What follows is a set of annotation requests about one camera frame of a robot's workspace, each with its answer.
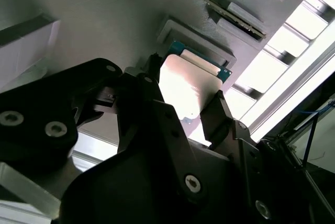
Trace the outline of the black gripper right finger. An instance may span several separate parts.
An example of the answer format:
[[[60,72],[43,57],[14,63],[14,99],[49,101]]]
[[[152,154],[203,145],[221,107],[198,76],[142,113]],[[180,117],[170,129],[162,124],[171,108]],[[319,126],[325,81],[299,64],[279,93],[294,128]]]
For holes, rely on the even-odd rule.
[[[228,159],[220,213],[228,223],[329,223],[330,205],[281,140],[253,142],[222,91],[201,111],[209,149]]]

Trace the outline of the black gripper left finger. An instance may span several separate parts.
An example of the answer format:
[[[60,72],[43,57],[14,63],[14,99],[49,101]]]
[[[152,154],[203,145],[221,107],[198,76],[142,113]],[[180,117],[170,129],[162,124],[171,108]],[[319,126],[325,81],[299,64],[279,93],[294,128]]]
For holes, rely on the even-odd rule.
[[[117,154],[159,140],[187,140],[158,87],[160,67],[156,54],[135,75],[99,58],[2,93],[1,160],[21,172],[50,174],[65,164],[78,128],[104,113],[117,115]]]

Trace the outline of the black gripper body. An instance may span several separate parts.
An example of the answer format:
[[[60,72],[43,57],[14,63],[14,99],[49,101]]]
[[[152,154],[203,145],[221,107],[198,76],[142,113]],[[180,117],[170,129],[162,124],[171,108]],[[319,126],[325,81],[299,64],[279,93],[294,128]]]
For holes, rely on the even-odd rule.
[[[242,187],[255,147],[229,156],[159,140],[127,150],[81,174],[65,192],[61,223],[236,223],[248,214]]]

